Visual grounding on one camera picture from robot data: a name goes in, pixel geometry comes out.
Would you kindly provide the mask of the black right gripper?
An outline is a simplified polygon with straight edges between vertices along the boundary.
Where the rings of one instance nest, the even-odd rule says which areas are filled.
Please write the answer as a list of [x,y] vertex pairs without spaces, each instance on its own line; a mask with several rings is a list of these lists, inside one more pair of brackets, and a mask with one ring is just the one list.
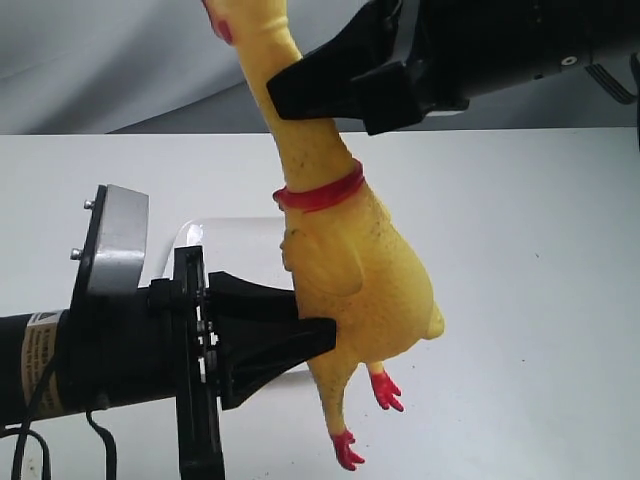
[[636,1],[418,2],[409,66],[423,118],[578,68],[621,104],[639,97],[603,65],[625,56],[639,74]]

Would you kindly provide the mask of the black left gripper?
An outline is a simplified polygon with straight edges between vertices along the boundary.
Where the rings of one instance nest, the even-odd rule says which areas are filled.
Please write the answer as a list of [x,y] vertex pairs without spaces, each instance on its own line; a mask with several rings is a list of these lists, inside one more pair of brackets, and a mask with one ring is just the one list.
[[[224,408],[336,345],[336,322],[298,319],[292,290],[224,271],[208,274],[219,316],[215,373]],[[125,296],[72,293],[64,326],[64,404],[72,412],[173,397],[183,479],[222,479],[224,460],[211,386],[200,379],[194,340],[204,291],[202,251],[178,257],[171,279]]]

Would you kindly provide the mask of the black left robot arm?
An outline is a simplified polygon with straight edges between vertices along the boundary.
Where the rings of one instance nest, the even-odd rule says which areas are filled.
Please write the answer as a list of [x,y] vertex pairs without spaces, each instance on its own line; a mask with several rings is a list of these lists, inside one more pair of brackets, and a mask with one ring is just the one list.
[[290,290],[207,272],[200,246],[173,254],[173,274],[139,283],[146,194],[102,185],[70,305],[1,321],[1,434],[16,440],[19,478],[32,423],[173,398],[184,479],[225,475],[220,410],[332,350],[336,323],[301,318]]

